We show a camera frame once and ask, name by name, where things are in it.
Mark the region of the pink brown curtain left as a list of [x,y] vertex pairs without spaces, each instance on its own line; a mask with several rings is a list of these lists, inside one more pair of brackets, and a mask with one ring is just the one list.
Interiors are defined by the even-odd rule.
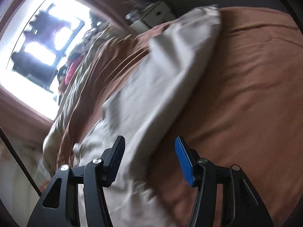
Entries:
[[12,137],[42,148],[53,121],[1,87],[1,128]]

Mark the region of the pink cloth on windowsill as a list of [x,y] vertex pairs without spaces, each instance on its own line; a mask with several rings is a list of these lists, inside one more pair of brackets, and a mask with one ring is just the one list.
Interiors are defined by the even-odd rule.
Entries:
[[76,60],[74,60],[72,62],[72,64],[69,66],[68,70],[67,70],[67,73],[66,73],[66,76],[65,76],[65,85],[69,85],[74,73],[76,72],[78,66],[80,65],[80,63],[82,62],[83,60],[83,56],[79,56]]

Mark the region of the rust brown bed cover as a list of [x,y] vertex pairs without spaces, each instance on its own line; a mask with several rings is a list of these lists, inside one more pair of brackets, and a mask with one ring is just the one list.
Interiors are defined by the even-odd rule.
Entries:
[[[281,226],[302,198],[302,34],[289,15],[276,10],[218,10],[215,49],[149,157],[145,182],[173,226],[186,226],[196,191],[175,154],[174,140],[182,136],[214,164],[242,167],[274,225]],[[149,41],[173,22],[103,46],[61,140],[57,169],[78,166],[73,147],[105,116],[103,104],[149,54]]]

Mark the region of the olive beige duvet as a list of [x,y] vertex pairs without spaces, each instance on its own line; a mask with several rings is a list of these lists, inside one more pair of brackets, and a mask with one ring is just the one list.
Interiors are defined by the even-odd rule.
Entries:
[[67,129],[67,125],[70,121],[72,112],[76,107],[79,100],[81,91],[84,84],[87,81],[88,75],[91,70],[91,65],[98,57],[104,45],[114,40],[122,40],[124,38],[133,37],[134,34],[128,34],[121,36],[119,34],[113,34],[109,37],[105,37],[109,30],[105,29],[90,43],[88,52],[80,62],[76,72],[74,73],[71,81],[63,95],[57,117],[51,126],[48,135],[43,142],[43,163],[46,170],[51,176],[53,176],[57,170],[57,157],[61,145],[61,140]]

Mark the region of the white bedside drawer cabinet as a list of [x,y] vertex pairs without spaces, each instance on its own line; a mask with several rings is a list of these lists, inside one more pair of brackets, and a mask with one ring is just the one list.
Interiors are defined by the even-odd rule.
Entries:
[[137,34],[144,33],[160,24],[176,19],[171,8],[162,1],[152,3],[143,10],[135,8],[125,17],[130,23],[130,28]]

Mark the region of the beige jacket garment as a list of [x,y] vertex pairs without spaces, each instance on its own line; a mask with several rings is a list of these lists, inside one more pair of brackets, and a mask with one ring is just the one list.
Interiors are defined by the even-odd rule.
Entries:
[[145,182],[146,168],[203,75],[220,30],[218,8],[198,7],[153,37],[149,54],[103,104],[105,116],[73,147],[76,165],[83,166],[124,136],[117,178],[104,191],[114,226],[173,226]]

